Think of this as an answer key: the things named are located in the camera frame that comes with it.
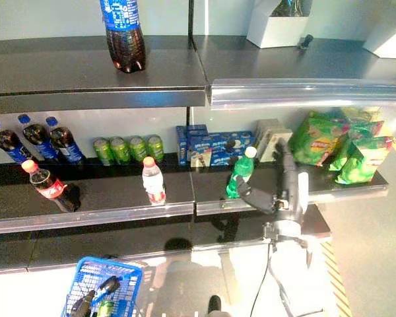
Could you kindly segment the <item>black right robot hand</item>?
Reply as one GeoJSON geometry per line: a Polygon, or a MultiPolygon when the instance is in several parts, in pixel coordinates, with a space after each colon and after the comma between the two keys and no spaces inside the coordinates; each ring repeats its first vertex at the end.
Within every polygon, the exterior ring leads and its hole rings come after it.
{"type": "Polygon", "coordinates": [[[240,198],[254,209],[267,215],[273,215],[274,221],[303,222],[304,211],[299,202],[298,169],[294,162],[288,142],[280,138],[275,145],[277,158],[280,159],[280,189],[270,194],[252,188],[242,176],[236,178],[240,198]]]}

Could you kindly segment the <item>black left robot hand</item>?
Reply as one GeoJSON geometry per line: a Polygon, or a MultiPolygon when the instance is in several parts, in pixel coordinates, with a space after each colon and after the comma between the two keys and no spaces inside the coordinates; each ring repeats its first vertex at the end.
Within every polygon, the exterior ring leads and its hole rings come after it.
{"type": "Polygon", "coordinates": [[[96,294],[95,290],[91,290],[83,298],[79,299],[71,309],[70,317],[86,317],[91,314],[92,300],[96,294]]]}

